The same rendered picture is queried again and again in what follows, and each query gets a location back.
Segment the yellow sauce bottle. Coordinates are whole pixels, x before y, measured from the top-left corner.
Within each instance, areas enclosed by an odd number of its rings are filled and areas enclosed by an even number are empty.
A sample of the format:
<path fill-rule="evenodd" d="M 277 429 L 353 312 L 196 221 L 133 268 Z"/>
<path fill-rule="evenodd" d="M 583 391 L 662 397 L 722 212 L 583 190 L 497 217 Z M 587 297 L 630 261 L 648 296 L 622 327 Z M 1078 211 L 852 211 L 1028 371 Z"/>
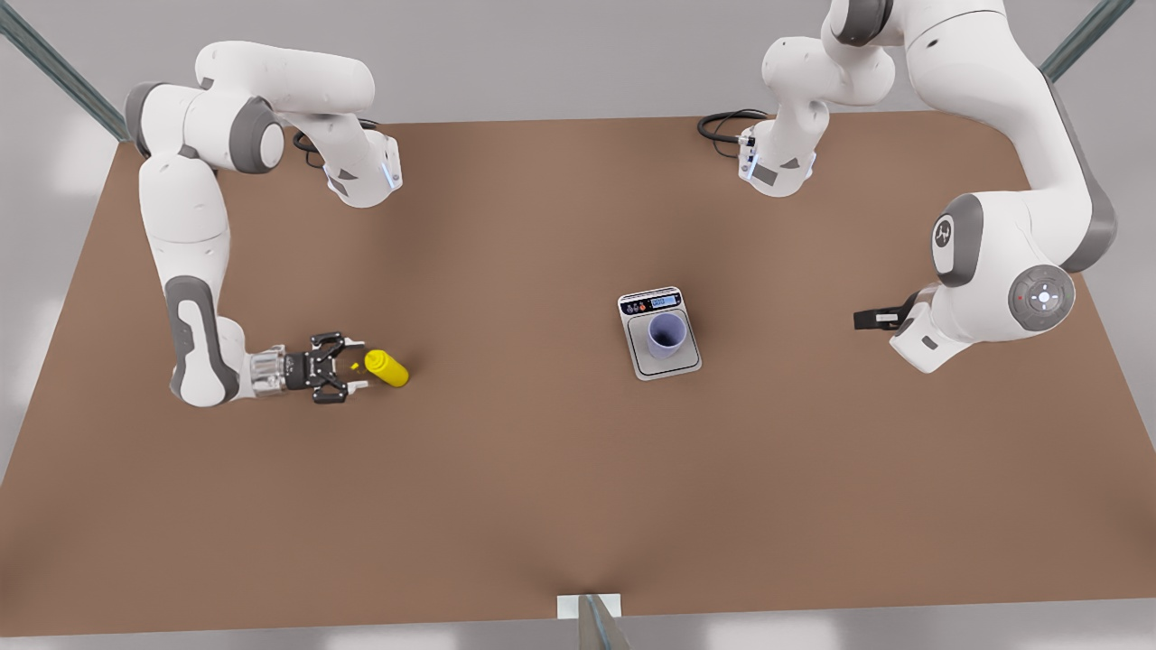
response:
<path fill-rule="evenodd" d="M 409 371 L 390 357 L 386 350 L 381 349 L 358 349 L 348 363 L 351 377 L 355 381 L 364 381 L 369 384 L 384 384 L 392 387 L 402 387 L 410 378 Z"/>

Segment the lavender plastic cup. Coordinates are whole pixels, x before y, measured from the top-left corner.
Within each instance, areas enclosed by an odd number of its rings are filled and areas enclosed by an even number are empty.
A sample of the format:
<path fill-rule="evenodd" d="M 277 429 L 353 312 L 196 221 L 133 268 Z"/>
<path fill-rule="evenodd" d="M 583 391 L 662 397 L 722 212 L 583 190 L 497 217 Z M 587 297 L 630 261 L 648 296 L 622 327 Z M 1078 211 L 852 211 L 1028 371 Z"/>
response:
<path fill-rule="evenodd" d="M 686 342 L 688 326 L 677 311 L 655 313 L 647 325 L 649 355 L 670 359 Z"/>

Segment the silver digital kitchen scale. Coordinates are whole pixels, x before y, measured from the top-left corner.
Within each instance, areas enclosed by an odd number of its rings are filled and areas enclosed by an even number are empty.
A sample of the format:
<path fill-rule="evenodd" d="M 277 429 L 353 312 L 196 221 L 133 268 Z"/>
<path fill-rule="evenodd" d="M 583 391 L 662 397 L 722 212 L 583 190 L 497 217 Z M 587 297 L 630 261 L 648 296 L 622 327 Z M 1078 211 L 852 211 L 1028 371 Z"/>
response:
<path fill-rule="evenodd" d="M 677 311 L 688 326 L 688 337 L 670 359 L 649 355 L 647 325 L 658 312 Z M 681 374 L 694 374 L 702 365 L 701 353 L 686 312 L 686 296 L 675 285 L 654 291 L 627 293 L 618 297 L 620 322 L 625 333 L 636 378 L 654 381 Z"/>

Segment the white post foot plate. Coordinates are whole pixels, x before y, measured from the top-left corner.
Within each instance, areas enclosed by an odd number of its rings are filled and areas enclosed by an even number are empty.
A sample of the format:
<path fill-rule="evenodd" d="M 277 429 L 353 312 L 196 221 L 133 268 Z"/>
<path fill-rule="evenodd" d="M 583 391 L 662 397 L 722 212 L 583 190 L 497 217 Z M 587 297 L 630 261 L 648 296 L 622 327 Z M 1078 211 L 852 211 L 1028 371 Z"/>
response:
<path fill-rule="evenodd" d="M 622 596 L 618 593 L 602 593 L 602 594 L 560 594 L 556 598 L 556 616 L 557 618 L 578 618 L 581 613 L 581 601 L 587 601 L 596 597 L 601 600 L 603 608 L 612 614 L 613 618 L 622 618 Z"/>

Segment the silver frame post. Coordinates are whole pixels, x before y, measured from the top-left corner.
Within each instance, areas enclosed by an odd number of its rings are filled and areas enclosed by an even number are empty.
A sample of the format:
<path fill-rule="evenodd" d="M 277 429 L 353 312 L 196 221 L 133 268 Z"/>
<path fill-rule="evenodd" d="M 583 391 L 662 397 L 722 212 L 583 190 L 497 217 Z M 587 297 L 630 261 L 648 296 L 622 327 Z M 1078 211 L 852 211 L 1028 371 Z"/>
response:
<path fill-rule="evenodd" d="M 578 597 L 578 650 L 632 650 L 599 594 Z"/>
<path fill-rule="evenodd" d="M 128 143 L 131 136 L 119 108 L 113 108 L 7 0 L 0 0 L 0 34 L 119 143 Z"/>
<path fill-rule="evenodd" d="M 1107 34 L 1124 13 L 1133 7 L 1136 0 L 1099 0 L 1091 12 L 1075 25 L 1072 32 L 1038 67 L 1044 77 L 1057 82 L 1074 62 L 1085 56 L 1104 34 Z"/>

